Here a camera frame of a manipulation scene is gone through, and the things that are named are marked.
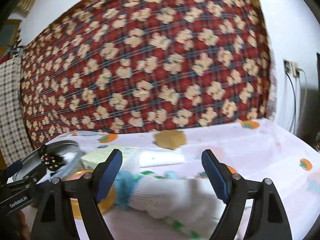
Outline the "green striped white cloth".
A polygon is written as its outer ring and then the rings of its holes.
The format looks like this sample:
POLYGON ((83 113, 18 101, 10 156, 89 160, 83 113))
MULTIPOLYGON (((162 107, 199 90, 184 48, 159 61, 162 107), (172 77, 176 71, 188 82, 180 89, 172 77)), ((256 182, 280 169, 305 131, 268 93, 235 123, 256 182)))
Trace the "green striped white cloth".
POLYGON ((174 231, 184 234, 189 239, 194 239, 194 240, 204 239, 197 232, 188 229, 184 224, 182 224, 178 220, 172 219, 170 217, 165 217, 165 218, 162 218, 161 221, 167 224, 174 231))

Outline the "red plaid bear blanket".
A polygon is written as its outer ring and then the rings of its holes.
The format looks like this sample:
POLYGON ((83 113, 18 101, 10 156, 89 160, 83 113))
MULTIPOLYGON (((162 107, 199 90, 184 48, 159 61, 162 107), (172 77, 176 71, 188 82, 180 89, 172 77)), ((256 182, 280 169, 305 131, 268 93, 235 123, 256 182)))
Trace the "red plaid bear blanket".
POLYGON ((25 48, 31 144, 260 119, 272 56, 259 0, 82 0, 25 48))

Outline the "wall power outlet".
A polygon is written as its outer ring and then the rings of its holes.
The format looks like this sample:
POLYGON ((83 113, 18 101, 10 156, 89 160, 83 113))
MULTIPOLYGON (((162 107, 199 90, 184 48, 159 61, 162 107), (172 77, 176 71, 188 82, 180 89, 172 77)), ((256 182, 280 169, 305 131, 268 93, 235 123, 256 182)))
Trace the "wall power outlet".
POLYGON ((301 68, 299 68, 298 63, 295 61, 288 61, 284 60, 284 69, 286 74, 292 74, 293 77, 299 78, 300 72, 302 71, 301 68))

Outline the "white checkered cloth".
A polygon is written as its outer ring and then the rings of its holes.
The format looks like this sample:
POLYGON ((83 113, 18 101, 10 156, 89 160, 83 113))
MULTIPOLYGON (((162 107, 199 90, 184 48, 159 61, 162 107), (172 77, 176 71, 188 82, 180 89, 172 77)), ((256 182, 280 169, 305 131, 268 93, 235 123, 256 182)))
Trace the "white checkered cloth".
POLYGON ((22 115, 21 57, 1 64, 1 153, 7 165, 33 151, 22 115))

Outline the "round metal tray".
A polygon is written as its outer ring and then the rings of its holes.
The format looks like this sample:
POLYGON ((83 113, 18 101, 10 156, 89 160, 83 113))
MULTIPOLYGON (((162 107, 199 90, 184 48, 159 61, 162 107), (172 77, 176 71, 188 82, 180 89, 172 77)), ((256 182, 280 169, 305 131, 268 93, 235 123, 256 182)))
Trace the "round metal tray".
MULTIPOLYGON (((65 179, 75 173, 82 167, 81 157, 85 152, 79 147, 79 144, 72 140, 63 140, 46 145, 47 153, 55 154, 62 158, 65 165, 59 168, 56 172, 47 169, 46 175, 40 179, 40 182, 51 180, 55 177, 65 179)), ((13 181, 21 180, 31 170, 36 168, 41 163, 39 157, 39 148, 31 152, 22 159, 23 168, 12 176, 13 181)))

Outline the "white knit glove blue cuff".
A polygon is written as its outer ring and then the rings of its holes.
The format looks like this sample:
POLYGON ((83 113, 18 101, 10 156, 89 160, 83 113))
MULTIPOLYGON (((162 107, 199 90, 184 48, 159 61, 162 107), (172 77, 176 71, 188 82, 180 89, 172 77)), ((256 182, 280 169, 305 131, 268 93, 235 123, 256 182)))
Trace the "white knit glove blue cuff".
POLYGON ((195 215, 219 219, 225 207, 208 178, 174 179, 150 171, 120 171, 114 185, 120 207, 145 211, 153 218, 173 217, 181 212, 183 218, 195 215))

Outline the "tan sponge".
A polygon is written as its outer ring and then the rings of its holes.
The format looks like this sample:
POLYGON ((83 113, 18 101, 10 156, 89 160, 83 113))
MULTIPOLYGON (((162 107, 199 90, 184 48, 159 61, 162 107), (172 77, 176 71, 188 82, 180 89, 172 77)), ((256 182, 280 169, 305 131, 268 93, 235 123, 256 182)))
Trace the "tan sponge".
POLYGON ((176 150, 187 144, 185 133, 179 130, 163 130, 156 133, 153 138, 158 147, 170 150, 176 150))

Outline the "yellow tissue pack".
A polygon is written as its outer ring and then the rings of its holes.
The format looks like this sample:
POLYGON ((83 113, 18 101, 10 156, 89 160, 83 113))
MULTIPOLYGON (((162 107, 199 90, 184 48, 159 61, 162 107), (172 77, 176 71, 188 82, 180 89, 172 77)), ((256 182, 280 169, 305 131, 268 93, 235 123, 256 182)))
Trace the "yellow tissue pack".
POLYGON ((113 150, 120 150, 123 156, 123 165, 132 159, 139 152, 138 147, 120 146, 120 145, 102 145, 95 150, 86 153, 81 157, 81 162, 84 168, 95 169, 99 163, 107 160, 113 150))

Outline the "white fruit print sheet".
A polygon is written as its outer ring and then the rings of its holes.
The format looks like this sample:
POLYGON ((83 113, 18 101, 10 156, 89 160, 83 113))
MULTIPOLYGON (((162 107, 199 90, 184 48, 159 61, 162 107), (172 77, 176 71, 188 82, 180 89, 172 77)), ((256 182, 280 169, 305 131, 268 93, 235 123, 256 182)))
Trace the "white fruit print sheet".
POLYGON ((159 148, 153 132, 120 134, 108 140, 104 133, 76 131, 56 140, 75 141, 85 152, 111 145, 144 148, 158 162, 154 172, 174 171, 183 177, 203 171, 201 154, 210 149, 245 179, 270 178, 285 207, 293 239, 308 239, 319 217, 319 153, 274 122, 258 122, 254 129, 238 122, 185 129, 187 143, 176 151, 159 148))

